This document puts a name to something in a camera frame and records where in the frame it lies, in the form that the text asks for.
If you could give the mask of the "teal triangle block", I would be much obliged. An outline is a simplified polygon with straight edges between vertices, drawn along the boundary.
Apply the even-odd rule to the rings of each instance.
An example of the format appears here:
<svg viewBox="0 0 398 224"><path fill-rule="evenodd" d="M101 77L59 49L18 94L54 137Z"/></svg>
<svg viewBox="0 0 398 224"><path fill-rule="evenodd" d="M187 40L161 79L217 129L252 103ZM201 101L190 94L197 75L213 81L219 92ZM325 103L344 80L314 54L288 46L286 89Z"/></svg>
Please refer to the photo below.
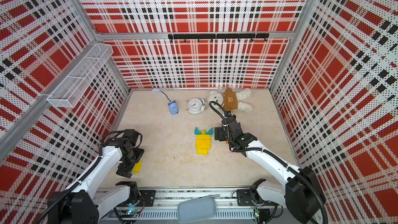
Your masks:
<svg viewBox="0 0 398 224"><path fill-rule="evenodd" d="M195 128L194 133L195 133L195 135L200 135L201 134L201 132L198 130L198 128Z"/></svg>
<svg viewBox="0 0 398 224"><path fill-rule="evenodd" d="M207 134L207 135L213 135L213 132L214 132L214 131L213 131L213 128L211 128L210 130L208 130L208 131L206 132L206 134Z"/></svg>

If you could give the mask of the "yellow long block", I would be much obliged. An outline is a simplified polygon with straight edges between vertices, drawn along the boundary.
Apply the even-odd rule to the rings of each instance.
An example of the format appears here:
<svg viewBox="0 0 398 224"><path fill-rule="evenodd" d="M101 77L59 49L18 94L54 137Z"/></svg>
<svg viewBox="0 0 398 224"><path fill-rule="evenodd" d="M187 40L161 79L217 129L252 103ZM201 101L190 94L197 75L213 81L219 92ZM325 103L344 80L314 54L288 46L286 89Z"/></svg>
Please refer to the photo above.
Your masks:
<svg viewBox="0 0 398 224"><path fill-rule="evenodd" d="M195 145L196 149L211 149L211 144L196 144Z"/></svg>
<svg viewBox="0 0 398 224"><path fill-rule="evenodd" d="M211 135L208 134L197 135L197 140L211 140Z"/></svg>
<svg viewBox="0 0 398 224"><path fill-rule="evenodd" d="M196 140L197 145L211 145L211 140Z"/></svg>

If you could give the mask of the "small yellow block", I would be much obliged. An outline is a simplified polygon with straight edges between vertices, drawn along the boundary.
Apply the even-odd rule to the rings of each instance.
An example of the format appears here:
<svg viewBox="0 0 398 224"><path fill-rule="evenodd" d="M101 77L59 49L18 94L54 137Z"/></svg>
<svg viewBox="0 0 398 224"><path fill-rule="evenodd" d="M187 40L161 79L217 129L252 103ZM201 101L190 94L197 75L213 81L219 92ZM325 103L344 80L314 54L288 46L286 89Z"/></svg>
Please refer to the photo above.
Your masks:
<svg viewBox="0 0 398 224"><path fill-rule="evenodd" d="M197 149L198 155L208 155L208 149Z"/></svg>

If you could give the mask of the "yellow long block top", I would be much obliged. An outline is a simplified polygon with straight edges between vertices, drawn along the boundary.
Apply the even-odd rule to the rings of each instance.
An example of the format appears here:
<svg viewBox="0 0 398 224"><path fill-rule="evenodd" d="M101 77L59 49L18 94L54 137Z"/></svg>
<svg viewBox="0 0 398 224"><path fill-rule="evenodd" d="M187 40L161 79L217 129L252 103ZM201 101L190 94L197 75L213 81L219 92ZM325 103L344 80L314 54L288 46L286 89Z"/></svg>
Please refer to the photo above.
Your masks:
<svg viewBox="0 0 398 224"><path fill-rule="evenodd" d="M211 140L196 140L197 145L211 145Z"/></svg>

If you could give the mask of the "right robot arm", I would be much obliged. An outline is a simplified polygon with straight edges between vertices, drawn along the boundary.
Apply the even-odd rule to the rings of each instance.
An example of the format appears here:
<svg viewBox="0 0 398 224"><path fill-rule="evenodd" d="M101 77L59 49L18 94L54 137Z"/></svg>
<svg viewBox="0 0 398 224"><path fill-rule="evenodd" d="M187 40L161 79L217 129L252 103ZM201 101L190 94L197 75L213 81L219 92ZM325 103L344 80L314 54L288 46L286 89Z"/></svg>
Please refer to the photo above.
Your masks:
<svg viewBox="0 0 398 224"><path fill-rule="evenodd" d="M266 148L254 135L242 131L236 116L218 102L209 107L221 117L229 150L241 153L271 173L279 182L259 179L251 187L252 200L261 205L270 201L285 207L300 223L327 224L326 198L316 173L309 167L295 166Z"/></svg>

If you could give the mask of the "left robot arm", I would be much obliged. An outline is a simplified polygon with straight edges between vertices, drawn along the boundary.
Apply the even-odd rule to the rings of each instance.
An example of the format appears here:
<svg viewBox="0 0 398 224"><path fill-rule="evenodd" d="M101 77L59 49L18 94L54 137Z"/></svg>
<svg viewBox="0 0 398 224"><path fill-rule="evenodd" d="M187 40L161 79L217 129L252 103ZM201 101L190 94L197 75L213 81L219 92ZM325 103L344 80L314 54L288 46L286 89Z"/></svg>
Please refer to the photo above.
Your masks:
<svg viewBox="0 0 398 224"><path fill-rule="evenodd" d="M140 148L143 135L134 129L112 131L103 136L98 156L84 172L63 191L56 191L47 202L47 209L35 221L40 224L96 224L108 212L117 212L120 204L145 205L145 198L134 181L116 183L110 191L95 194L109 171L118 166L117 175L131 178L134 167L144 154Z"/></svg>

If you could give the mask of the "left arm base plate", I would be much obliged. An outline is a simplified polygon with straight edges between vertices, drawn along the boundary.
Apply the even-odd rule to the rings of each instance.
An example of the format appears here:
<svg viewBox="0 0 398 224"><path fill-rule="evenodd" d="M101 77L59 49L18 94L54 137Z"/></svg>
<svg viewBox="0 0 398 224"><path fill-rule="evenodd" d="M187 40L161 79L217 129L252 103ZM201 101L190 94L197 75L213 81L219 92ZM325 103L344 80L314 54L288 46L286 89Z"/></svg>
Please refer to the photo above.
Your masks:
<svg viewBox="0 0 398 224"><path fill-rule="evenodd" d="M155 190L139 190L139 201L135 205L136 207L143 207L145 203L145 208L153 207L155 200Z"/></svg>

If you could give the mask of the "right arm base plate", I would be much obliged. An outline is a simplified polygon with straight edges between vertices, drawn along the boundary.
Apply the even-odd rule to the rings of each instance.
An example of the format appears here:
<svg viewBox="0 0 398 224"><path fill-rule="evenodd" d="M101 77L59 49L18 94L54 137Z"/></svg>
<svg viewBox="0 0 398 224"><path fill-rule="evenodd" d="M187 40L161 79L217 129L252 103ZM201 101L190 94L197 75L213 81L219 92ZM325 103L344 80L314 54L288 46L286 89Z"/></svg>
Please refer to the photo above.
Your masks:
<svg viewBox="0 0 398 224"><path fill-rule="evenodd" d="M263 206L275 206L276 203L271 202L271 201L265 201L265 200L258 200L255 202L250 195L250 190L249 189L238 189L236 191L236 200L237 200L237 205L238 206L258 206L258 207L263 207Z"/></svg>

